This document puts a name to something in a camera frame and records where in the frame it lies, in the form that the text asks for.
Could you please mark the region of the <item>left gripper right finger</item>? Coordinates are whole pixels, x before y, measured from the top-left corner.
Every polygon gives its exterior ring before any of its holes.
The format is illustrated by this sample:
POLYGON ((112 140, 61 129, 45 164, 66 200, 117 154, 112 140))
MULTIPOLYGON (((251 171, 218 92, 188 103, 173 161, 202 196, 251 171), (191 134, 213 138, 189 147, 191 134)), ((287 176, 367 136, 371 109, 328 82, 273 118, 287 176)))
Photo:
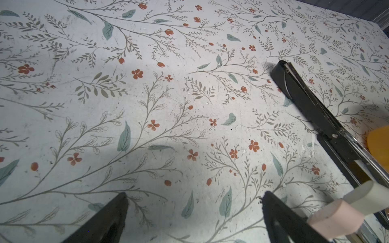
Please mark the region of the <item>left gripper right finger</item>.
POLYGON ((328 243, 272 192, 262 197, 263 218, 271 243, 328 243))

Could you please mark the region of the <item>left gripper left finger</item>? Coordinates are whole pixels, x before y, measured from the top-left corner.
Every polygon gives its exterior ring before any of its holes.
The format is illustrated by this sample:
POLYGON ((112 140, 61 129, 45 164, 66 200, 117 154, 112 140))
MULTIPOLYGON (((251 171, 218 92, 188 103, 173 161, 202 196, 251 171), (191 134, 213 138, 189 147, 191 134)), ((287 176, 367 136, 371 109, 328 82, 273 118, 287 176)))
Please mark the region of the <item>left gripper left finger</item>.
POLYGON ((126 194, 119 193, 64 242, 118 243, 125 228, 128 207, 126 194))

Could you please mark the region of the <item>pink small stapler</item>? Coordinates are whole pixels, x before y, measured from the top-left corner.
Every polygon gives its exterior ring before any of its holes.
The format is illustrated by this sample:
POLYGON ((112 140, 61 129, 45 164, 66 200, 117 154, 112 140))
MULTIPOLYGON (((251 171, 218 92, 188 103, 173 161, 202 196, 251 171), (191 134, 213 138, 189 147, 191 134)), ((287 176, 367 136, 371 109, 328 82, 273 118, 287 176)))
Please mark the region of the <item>pink small stapler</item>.
POLYGON ((331 241, 356 233, 365 215, 342 199, 337 199, 314 213, 307 223, 322 237, 331 241))

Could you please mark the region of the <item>beige small stapler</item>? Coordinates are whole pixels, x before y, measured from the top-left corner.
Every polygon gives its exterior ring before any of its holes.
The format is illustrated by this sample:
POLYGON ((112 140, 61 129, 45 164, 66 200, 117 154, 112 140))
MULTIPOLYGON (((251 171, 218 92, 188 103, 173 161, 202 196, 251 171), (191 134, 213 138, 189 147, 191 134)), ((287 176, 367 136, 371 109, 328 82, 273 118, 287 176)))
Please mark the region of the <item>beige small stapler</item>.
POLYGON ((375 181, 367 181, 346 194, 343 200, 368 216, 389 207, 389 189, 375 181))

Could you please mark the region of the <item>black stapler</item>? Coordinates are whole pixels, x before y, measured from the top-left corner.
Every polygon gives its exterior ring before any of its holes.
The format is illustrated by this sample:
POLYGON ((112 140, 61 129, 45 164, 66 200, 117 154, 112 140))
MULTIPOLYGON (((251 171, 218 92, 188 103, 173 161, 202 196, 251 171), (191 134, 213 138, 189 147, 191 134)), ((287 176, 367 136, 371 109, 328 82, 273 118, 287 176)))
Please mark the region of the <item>black stapler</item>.
POLYGON ((317 140, 353 188, 372 180, 388 187, 389 174, 304 83, 290 62, 279 61, 270 76, 316 131, 317 140))

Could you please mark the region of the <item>yellow plastic tray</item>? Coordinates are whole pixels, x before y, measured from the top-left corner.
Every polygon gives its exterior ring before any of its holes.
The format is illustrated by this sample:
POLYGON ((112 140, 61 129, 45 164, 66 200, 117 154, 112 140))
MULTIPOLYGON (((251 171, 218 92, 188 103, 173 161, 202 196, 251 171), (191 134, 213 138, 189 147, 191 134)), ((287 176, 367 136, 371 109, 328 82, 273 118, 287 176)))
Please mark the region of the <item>yellow plastic tray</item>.
POLYGON ((389 125, 371 131, 367 146, 370 154, 389 172, 389 125))

